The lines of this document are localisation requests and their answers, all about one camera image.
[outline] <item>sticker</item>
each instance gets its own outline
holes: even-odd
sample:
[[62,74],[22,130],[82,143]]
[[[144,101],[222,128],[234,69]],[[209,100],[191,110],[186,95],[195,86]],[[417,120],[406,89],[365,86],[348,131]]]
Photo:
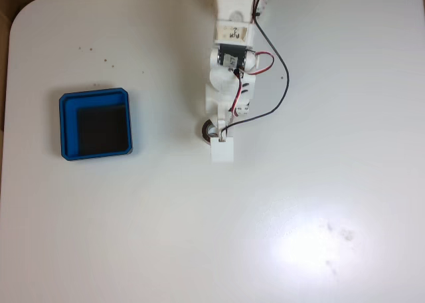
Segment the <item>sticker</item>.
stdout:
[[217,39],[222,41],[246,42],[246,27],[219,26],[217,28]]
[[223,66],[236,68],[238,66],[238,58],[229,54],[224,54]]

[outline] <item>blue tray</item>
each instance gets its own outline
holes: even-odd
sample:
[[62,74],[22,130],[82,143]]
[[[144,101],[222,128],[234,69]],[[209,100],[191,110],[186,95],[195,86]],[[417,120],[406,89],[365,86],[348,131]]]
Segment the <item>blue tray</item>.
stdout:
[[129,102],[124,89],[64,94],[59,112],[60,144],[66,160],[131,153]]

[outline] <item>white table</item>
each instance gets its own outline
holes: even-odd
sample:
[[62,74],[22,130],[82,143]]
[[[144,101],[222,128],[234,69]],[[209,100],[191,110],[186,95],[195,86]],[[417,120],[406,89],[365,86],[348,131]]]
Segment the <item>white table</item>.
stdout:
[[[292,84],[274,115],[235,129],[232,165],[211,165],[200,139],[212,3],[19,14],[0,302],[425,300],[422,0],[269,0],[261,23]],[[258,78],[252,115],[283,75]],[[129,92],[133,153],[66,161],[58,99],[113,87]]]

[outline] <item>stain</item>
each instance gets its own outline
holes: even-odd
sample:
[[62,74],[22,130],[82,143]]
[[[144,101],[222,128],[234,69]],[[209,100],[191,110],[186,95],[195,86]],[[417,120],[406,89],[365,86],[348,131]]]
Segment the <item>stain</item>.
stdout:
[[332,264],[332,262],[331,262],[331,261],[327,260],[327,261],[325,261],[325,264],[326,264],[326,266],[328,267],[328,269],[332,272],[332,274],[333,274],[334,276],[337,276],[337,275],[338,275],[338,273],[337,273],[337,271],[335,270],[335,268],[333,267],[333,264]]
[[342,229],[340,235],[348,242],[354,240],[354,231],[350,231],[347,229]]

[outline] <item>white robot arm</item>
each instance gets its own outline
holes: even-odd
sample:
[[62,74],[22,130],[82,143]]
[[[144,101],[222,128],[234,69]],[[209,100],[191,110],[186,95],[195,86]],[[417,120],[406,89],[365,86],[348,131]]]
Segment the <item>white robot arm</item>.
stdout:
[[212,162],[233,161],[232,129],[223,131],[234,118],[249,113],[254,97],[258,54],[253,48],[253,15],[257,0],[215,0],[216,27],[206,85],[209,120],[203,135],[211,143]]

